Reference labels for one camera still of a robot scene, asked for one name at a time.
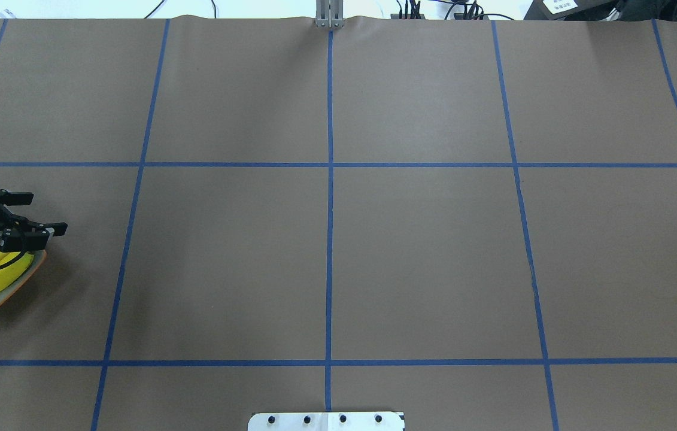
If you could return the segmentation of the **left black orange connector hub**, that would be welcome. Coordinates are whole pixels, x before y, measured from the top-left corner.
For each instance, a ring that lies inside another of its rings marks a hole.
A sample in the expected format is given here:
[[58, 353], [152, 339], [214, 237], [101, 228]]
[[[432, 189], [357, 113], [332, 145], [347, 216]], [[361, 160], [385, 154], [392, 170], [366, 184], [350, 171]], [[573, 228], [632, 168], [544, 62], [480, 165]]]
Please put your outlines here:
[[396, 1], [397, 11], [390, 13], [392, 20], [424, 20], [422, 1]]

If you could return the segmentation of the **black orange connector hub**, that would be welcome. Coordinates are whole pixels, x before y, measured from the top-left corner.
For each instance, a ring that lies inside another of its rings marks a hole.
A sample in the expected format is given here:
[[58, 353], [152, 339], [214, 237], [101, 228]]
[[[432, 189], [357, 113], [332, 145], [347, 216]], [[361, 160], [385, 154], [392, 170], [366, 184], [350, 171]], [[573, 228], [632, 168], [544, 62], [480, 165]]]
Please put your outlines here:
[[452, 1], [445, 18], [461, 21], [487, 20], [487, 12], [478, 1]]
[[424, 20], [422, 1], [396, 1], [397, 11], [390, 13], [392, 20]]

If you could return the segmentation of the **right black orange connector hub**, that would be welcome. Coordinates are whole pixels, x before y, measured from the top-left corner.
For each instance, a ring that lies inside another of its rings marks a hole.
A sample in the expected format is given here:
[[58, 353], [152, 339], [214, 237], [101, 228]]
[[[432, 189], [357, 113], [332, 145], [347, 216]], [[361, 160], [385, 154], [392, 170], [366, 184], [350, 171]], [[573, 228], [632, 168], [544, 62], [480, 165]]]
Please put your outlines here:
[[487, 12], [478, 1], [452, 1], [445, 18], [461, 21], [487, 20]]

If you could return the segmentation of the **black box white label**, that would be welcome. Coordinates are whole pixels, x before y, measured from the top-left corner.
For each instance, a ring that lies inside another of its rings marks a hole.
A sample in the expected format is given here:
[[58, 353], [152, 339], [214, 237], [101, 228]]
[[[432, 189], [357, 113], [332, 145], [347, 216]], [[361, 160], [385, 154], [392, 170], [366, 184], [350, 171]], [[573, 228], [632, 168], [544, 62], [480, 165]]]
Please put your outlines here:
[[618, 1], [533, 1], [524, 21], [601, 21]]

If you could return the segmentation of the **aluminium frame post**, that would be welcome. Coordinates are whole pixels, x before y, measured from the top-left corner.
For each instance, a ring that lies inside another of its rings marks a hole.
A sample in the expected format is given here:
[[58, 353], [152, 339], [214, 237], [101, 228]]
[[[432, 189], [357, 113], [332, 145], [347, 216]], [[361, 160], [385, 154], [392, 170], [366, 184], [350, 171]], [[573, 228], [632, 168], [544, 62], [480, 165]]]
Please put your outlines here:
[[335, 30], [344, 27], [344, 1], [316, 0], [314, 22], [317, 28]]

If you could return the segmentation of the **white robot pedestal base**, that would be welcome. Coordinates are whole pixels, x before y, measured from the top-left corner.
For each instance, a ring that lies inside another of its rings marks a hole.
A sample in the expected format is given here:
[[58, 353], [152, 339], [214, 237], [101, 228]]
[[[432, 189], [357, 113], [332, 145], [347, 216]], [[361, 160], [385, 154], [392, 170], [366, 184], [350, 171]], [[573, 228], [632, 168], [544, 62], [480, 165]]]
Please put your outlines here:
[[402, 412], [264, 412], [254, 414], [248, 430], [405, 430]]

